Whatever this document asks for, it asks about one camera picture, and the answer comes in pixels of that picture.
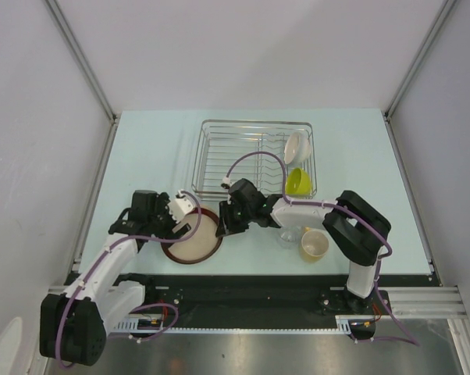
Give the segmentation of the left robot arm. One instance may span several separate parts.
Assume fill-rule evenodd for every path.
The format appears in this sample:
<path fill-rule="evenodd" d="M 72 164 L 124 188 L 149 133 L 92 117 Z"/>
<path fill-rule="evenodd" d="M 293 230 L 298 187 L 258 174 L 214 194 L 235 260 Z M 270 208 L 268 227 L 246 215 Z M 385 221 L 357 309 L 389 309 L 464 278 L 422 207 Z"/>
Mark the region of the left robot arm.
<path fill-rule="evenodd" d="M 172 245 L 198 230 L 176 225 L 201 204 L 188 191 L 173 198 L 166 193 L 138 190 L 111 224 L 99 253 L 79 277 L 60 294 L 41 302 L 39 351 L 64 370 L 76 364 L 92 366 L 100 358 L 112 329 L 133 310 L 146 313 L 158 302 L 157 292 L 135 280 L 117 281 L 125 266 L 148 242 Z"/>

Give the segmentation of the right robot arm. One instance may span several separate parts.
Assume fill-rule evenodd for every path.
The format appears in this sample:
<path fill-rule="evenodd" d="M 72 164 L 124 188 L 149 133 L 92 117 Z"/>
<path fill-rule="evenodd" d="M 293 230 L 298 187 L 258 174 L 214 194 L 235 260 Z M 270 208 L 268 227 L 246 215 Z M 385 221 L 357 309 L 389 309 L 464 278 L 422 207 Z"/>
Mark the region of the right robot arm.
<path fill-rule="evenodd" d="M 349 260 L 349 274 L 339 311 L 364 313 L 373 304 L 382 259 L 392 255 L 387 241 L 390 222 L 353 191 L 335 202 L 291 199 L 285 194 L 262 194 L 249 180 L 228 187 L 219 203 L 216 237 L 240 234 L 250 223 L 260 227 L 309 227 L 324 230 Z"/>

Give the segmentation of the red rimmed plate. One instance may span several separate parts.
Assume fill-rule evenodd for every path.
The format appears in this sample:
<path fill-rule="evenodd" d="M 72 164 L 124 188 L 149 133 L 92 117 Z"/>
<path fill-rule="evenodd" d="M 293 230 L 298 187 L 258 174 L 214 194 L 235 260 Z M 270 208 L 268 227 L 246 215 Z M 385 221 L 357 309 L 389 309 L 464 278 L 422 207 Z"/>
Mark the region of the red rimmed plate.
<path fill-rule="evenodd" d="M 207 206 L 201 207 L 201 214 L 200 227 L 189 240 L 161 244 L 163 253 L 172 261 L 184 265 L 201 263 L 218 251 L 223 241 L 215 235 L 219 217 Z"/>

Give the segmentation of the white ceramic bowl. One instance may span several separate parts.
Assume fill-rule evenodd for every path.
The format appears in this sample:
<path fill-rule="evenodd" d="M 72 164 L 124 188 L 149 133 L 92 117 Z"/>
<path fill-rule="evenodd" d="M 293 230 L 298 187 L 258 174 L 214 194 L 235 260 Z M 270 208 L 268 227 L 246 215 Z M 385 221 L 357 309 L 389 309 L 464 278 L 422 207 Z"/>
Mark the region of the white ceramic bowl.
<path fill-rule="evenodd" d="M 301 132 L 293 132 L 285 144 L 284 162 L 287 165 L 301 164 L 309 159 L 311 150 L 308 138 Z"/>

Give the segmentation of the yellow-green bowl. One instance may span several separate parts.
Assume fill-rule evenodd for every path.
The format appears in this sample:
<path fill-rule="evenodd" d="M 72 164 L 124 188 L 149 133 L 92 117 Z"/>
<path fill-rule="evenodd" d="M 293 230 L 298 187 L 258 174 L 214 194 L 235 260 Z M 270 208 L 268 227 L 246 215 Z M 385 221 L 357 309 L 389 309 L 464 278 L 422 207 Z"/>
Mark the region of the yellow-green bowl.
<path fill-rule="evenodd" d="M 286 181 L 287 195 L 308 195 L 312 192 L 310 176 L 301 168 L 294 168 Z"/>

